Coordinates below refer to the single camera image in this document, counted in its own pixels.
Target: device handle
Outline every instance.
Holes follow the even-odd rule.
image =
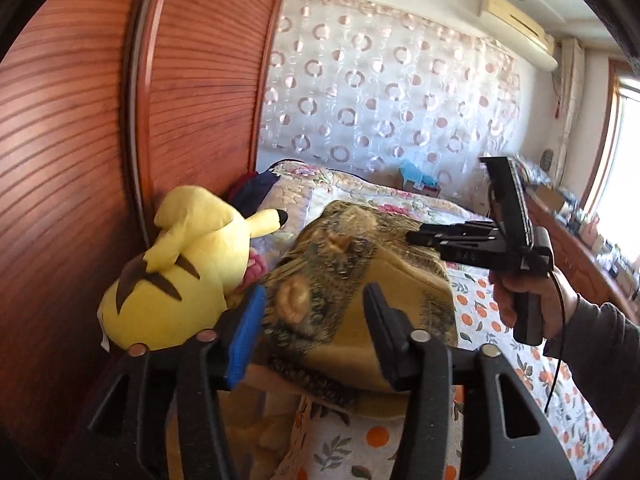
[[[513,338],[518,343],[538,346],[542,343],[542,310],[540,295],[530,292],[516,292],[513,295],[513,309],[518,319],[513,327]]]

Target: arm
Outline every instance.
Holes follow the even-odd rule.
[[[565,306],[566,333],[563,360],[575,384],[616,440],[640,403],[640,330],[612,304],[597,307],[572,289],[554,271]],[[550,278],[498,276],[491,273],[500,318],[509,327],[516,321],[513,292],[533,292],[542,297],[545,355],[558,358],[562,314],[558,292]]]

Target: window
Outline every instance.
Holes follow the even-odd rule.
[[[640,255],[640,80],[612,68],[609,120],[586,209],[598,213],[599,232],[633,261]]]

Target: wooden window frame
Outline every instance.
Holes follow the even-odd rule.
[[[584,189],[580,207],[590,214],[598,203],[602,189],[607,181],[611,169],[612,156],[616,145],[618,122],[620,120],[620,94],[618,93],[618,76],[634,75],[633,70],[626,61],[609,59],[609,81],[607,93],[607,107],[605,110],[604,124],[596,157],[591,169],[591,174]]]

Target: air conditioner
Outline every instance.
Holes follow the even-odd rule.
[[[478,16],[487,33],[535,67],[551,72],[558,66],[554,38],[507,0],[482,0]]]

